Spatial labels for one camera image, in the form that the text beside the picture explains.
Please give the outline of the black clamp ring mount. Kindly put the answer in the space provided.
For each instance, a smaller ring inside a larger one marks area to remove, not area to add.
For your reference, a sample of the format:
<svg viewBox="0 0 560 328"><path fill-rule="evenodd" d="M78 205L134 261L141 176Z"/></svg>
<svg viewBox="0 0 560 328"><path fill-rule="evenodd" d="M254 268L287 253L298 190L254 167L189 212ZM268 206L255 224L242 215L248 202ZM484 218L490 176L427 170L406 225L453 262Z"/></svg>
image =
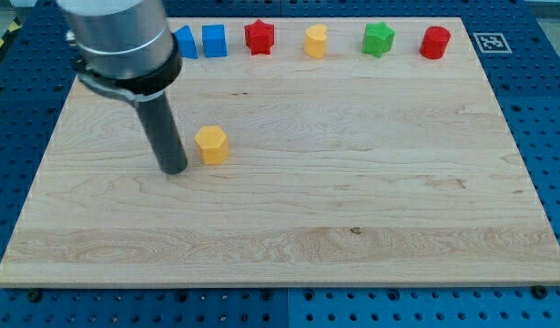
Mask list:
<svg viewBox="0 0 560 328"><path fill-rule="evenodd" d="M178 77L182 69L182 58L178 51L178 40L170 33L172 47L164 64L154 71L129 79L103 77L96 72L83 56L71 61L78 80L89 90L102 96L126 102L134 108L165 95L165 89Z"/></svg>

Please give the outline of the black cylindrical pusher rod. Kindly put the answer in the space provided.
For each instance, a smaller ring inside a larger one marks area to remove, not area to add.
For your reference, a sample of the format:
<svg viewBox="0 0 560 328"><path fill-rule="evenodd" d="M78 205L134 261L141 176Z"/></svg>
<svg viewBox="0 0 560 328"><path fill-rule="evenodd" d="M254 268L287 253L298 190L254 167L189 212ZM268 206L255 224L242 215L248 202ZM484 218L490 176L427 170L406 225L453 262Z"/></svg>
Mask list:
<svg viewBox="0 0 560 328"><path fill-rule="evenodd" d="M136 95L135 110L160 169L168 175L184 171L188 160L165 91Z"/></svg>

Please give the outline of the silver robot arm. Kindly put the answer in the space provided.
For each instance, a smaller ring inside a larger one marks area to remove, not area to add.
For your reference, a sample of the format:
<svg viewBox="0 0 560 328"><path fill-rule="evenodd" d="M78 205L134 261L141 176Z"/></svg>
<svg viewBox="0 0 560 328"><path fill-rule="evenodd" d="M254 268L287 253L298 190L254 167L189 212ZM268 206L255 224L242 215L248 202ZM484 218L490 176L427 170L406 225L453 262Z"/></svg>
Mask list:
<svg viewBox="0 0 560 328"><path fill-rule="evenodd" d="M94 93L128 103L145 130L160 169L176 175L188 160L166 88L182 58L160 0L56 0L78 51L72 66Z"/></svg>

